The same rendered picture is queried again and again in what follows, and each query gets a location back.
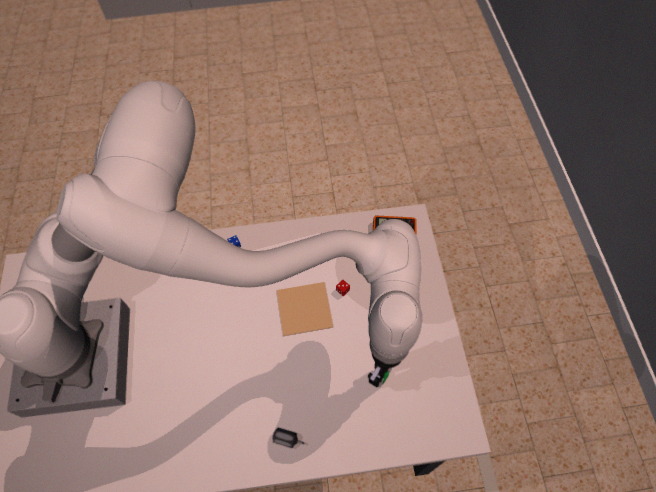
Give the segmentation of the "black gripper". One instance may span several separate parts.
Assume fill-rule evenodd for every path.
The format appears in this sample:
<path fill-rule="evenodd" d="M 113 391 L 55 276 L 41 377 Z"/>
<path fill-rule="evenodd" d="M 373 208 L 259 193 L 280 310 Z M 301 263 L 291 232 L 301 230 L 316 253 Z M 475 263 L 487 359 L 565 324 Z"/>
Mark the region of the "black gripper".
<path fill-rule="evenodd" d="M 372 354 L 372 352 L 371 352 L 371 354 Z M 377 387 L 381 388 L 382 383 L 383 383 L 383 377 L 384 377 L 385 372 L 387 372 L 387 371 L 388 371 L 388 372 L 391 372 L 391 368 L 393 368 L 393 367 L 399 365 L 401 362 L 400 362 L 400 363 L 397 363 L 397 364 L 389 365 L 389 364 L 385 364 L 385 363 L 381 362 L 380 360 L 378 360 L 377 358 L 375 358 L 375 357 L 373 356 L 373 354 L 372 354 L 372 357 L 373 357 L 373 360 L 375 361 L 375 364 L 374 364 L 375 366 L 374 366 L 374 368 L 375 368 L 376 370 L 374 370 L 374 372 L 371 371 L 371 373 L 368 374 L 369 383 L 372 384 L 373 386 L 375 386 L 376 388 L 377 388 Z M 384 370 L 384 369 L 383 369 L 384 367 L 385 367 L 385 368 L 390 368 L 390 369 L 389 369 L 389 370 L 388 370 L 388 369 L 385 369 L 385 370 Z M 383 370 L 384 370 L 384 371 L 383 371 Z M 382 371 L 383 371 L 383 372 L 382 372 Z M 381 372 L 381 373 L 380 373 L 380 372 Z M 380 376 L 379 376 L 378 374 L 379 374 Z M 376 382 L 375 382 L 375 381 L 376 381 Z M 379 384 L 379 383 L 380 383 L 380 384 Z"/>

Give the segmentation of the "orange pocket multimeter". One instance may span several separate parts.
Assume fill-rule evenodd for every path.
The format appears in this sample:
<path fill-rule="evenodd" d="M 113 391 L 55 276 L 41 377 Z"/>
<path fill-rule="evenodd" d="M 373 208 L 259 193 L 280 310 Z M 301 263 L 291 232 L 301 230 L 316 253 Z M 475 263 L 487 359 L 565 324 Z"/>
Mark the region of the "orange pocket multimeter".
<path fill-rule="evenodd" d="M 373 231 L 374 229 L 383 221 L 389 220 L 389 219 L 399 219 L 402 220 L 406 223 L 408 223 L 415 233 L 417 234 L 417 229 L 416 229 L 416 219 L 413 217 L 395 217 L 395 216 L 374 216 L 373 218 Z"/>

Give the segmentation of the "tan flat mat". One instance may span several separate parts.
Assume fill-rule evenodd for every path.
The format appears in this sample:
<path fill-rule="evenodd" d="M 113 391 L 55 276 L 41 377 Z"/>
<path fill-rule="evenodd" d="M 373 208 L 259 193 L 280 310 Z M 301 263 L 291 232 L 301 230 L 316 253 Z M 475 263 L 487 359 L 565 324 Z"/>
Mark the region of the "tan flat mat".
<path fill-rule="evenodd" d="M 333 328 L 325 282 L 277 290 L 283 336 Z"/>

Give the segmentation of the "blue die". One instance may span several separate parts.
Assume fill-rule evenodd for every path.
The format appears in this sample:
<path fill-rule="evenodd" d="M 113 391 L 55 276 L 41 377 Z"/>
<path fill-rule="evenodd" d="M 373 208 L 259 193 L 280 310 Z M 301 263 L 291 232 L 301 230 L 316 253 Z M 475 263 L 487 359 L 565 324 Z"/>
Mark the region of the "blue die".
<path fill-rule="evenodd" d="M 234 244 L 237 247 L 241 247 L 240 241 L 239 241 L 239 239 L 237 238 L 236 235 L 228 238 L 227 241 Z"/>

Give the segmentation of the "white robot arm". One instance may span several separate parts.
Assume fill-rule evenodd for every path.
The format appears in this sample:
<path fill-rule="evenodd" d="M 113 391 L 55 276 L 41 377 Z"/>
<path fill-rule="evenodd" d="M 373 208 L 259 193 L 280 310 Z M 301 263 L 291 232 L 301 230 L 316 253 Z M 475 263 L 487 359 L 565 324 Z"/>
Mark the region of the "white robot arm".
<path fill-rule="evenodd" d="M 91 386 L 104 324 L 80 321 L 80 309 L 103 256 L 234 287 L 266 286 L 350 258 L 371 284 L 373 356 L 385 364 L 405 359 L 422 326 L 421 257 L 413 228 L 389 219 L 369 234 L 335 230 L 264 251 L 237 247 L 176 211 L 194 138 L 191 104 L 175 86 L 145 81 L 121 97 L 92 173 L 64 186 L 57 212 L 32 238 L 14 290 L 0 296 L 0 354 L 25 370 L 21 385 L 42 385 L 48 403 L 61 386 Z"/>

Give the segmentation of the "red die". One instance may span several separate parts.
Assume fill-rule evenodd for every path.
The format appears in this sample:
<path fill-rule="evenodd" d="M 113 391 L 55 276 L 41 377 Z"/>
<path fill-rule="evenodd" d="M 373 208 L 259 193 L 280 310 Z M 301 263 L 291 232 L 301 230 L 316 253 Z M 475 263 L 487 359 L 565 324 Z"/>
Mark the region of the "red die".
<path fill-rule="evenodd" d="M 349 290 L 350 290 L 350 285 L 344 280 L 341 280 L 336 285 L 336 291 L 340 293 L 342 296 L 344 296 Z"/>

